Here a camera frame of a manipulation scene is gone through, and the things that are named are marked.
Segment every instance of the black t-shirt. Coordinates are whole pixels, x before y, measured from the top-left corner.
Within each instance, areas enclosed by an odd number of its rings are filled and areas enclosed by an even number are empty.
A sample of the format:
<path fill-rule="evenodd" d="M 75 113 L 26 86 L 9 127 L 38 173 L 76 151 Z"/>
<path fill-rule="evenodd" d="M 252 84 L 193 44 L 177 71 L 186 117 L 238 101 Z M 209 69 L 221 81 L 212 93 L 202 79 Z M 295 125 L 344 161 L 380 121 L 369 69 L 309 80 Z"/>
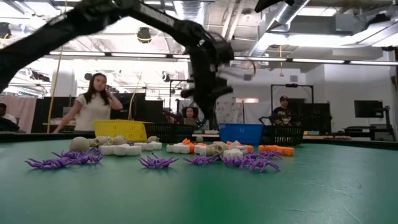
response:
<path fill-rule="evenodd" d="M 278 125 L 292 125 L 292 113 L 289 109 L 279 106 L 272 112 L 272 122 Z"/>

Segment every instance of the long brown hair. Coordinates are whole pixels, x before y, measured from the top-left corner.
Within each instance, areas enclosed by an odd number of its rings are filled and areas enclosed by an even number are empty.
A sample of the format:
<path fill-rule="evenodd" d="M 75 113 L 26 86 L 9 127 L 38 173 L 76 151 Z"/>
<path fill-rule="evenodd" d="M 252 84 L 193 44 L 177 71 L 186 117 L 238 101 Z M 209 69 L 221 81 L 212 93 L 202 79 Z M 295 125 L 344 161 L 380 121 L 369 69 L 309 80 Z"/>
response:
<path fill-rule="evenodd" d="M 102 74 L 102 73 L 96 73 L 96 74 L 94 74 L 92 76 L 92 78 L 90 79 L 90 84 L 88 84 L 88 90 L 87 90 L 86 93 L 83 94 L 83 96 L 86 99 L 86 103 L 87 104 L 91 102 L 91 99 L 93 98 L 93 95 L 97 92 L 95 90 L 95 88 L 94 88 L 94 79 L 95 79 L 95 77 L 97 77 L 99 75 L 103 76 L 105 78 L 105 80 L 106 80 L 106 76 L 104 74 Z M 106 94 L 106 90 L 104 89 L 103 91 L 101 91 L 99 93 L 99 95 L 104 100 L 105 105 L 109 105 L 109 99 L 108 99 L 108 96 Z"/>

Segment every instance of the plastic basket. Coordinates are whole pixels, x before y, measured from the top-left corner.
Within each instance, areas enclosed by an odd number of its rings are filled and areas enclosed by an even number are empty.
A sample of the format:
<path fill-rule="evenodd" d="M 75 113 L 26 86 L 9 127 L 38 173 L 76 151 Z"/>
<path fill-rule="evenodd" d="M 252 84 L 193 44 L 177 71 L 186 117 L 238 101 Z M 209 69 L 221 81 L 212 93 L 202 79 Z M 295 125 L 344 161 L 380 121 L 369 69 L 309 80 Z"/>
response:
<path fill-rule="evenodd" d="M 264 126 L 262 124 L 221 124 L 218 128 L 223 142 L 259 144 Z"/>
<path fill-rule="evenodd" d="M 264 126 L 261 144 L 278 146 L 296 146 L 303 140 L 304 129 L 301 126 Z"/>
<path fill-rule="evenodd" d="M 129 120 L 95 120 L 95 136 L 124 136 L 127 141 L 143 142 L 147 141 L 145 126 L 140 121 Z"/>
<path fill-rule="evenodd" d="M 146 123 L 147 136 L 156 136 L 160 142 L 177 143 L 192 138 L 195 127 L 185 124 Z"/>

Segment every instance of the black basket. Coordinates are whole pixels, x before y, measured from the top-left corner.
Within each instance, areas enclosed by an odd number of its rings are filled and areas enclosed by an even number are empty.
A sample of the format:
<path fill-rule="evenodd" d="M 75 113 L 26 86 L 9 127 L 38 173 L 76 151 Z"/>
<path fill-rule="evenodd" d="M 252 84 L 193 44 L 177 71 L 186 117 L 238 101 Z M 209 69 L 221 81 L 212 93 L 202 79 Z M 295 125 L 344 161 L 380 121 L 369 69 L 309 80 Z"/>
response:
<path fill-rule="evenodd" d="M 156 136 L 160 142 L 178 143 L 191 139 L 195 127 L 185 124 L 144 123 L 147 137 Z"/>
<path fill-rule="evenodd" d="M 303 140 L 304 129 L 301 126 L 267 126 L 264 125 L 261 144 L 278 146 L 296 146 Z"/>

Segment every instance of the yellow basket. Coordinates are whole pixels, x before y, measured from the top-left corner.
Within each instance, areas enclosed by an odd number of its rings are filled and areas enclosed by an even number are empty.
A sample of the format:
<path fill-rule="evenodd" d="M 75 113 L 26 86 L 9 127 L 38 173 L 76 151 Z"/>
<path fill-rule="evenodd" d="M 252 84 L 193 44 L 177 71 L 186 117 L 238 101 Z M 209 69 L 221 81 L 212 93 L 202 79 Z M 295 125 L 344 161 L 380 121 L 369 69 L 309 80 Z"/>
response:
<path fill-rule="evenodd" d="M 129 120 L 95 120 L 95 136 L 123 136 L 127 141 L 147 141 L 144 122 Z"/>

